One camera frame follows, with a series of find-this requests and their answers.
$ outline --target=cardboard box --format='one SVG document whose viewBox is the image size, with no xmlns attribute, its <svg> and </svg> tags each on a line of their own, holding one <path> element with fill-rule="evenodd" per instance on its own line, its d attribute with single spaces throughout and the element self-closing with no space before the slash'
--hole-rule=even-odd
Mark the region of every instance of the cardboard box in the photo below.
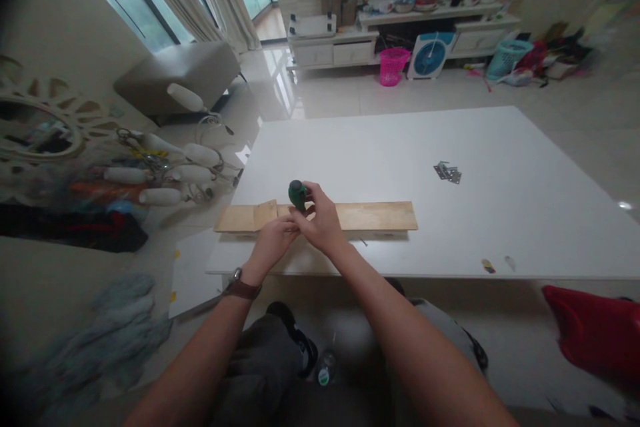
<svg viewBox="0 0 640 427">
<path fill-rule="evenodd" d="M 354 25 L 358 11 L 358 0 L 347 0 L 342 4 L 342 25 Z"/>
<path fill-rule="evenodd" d="M 342 0 L 320 0 L 322 14 L 331 11 L 335 15 L 335 27 L 342 27 Z"/>
</svg>

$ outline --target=screwdriver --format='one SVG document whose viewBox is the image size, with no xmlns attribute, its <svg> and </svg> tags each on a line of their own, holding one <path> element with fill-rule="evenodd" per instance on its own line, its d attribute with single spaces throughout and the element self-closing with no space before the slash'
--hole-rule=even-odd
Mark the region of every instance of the screwdriver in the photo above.
<svg viewBox="0 0 640 427">
<path fill-rule="evenodd" d="M 299 180 L 293 180 L 289 184 L 289 200 L 303 214 L 305 213 L 305 200 L 307 199 L 307 189 Z"/>
</svg>

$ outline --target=white table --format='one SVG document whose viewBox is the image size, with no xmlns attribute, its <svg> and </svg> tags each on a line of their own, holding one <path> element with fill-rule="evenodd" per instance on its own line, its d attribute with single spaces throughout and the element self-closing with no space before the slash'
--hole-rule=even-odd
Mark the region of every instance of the white table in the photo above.
<svg viewBox="0 0 640 427">
<path fill-rule="evenodd" d="M 440 180 L 441 160 L 459 185 Z M 386 276 L 640 278 L 640 226 L 515 107 L 266 123 L 232 204 L 288 203 L 292 179 L 336 202 L 413 202 L 417 231 L 352 240 Z M 213 238 L 208 272 L 230 272 L 253 247 Z M 337 273 L 304 239 L 273 271 Z"/>
</svg>

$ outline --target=pink trash bin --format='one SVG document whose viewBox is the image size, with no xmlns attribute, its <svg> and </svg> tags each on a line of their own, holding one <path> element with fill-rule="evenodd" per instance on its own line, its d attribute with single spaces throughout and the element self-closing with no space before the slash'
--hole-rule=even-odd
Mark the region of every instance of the pink trash bin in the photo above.
<svg viewBox="0 0 640 427">
<path fill-rule="evenodd" d="M 405 67 L 411 52 L 405 49 L 386 49 L 380 53 L 380 85 L 393 87 L 402 78 L 402 69 Z"/>
</svg>

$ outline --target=metal hinge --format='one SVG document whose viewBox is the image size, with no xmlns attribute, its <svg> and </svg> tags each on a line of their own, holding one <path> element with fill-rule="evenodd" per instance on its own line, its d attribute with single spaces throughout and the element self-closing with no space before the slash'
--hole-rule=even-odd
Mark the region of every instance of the metal hinge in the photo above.
<svg viewBox="0 0 640 427">
<path fill-rule="evenodd" d="M 440 161 L 437 165 L 434 165 L 436 173 L 440 177 L 440 180 L 449 180 L 451 183 L 460 183 L 462 172 L 458 170 L 458 167 L 447 167 L 445 161 Z"/>
</svg>

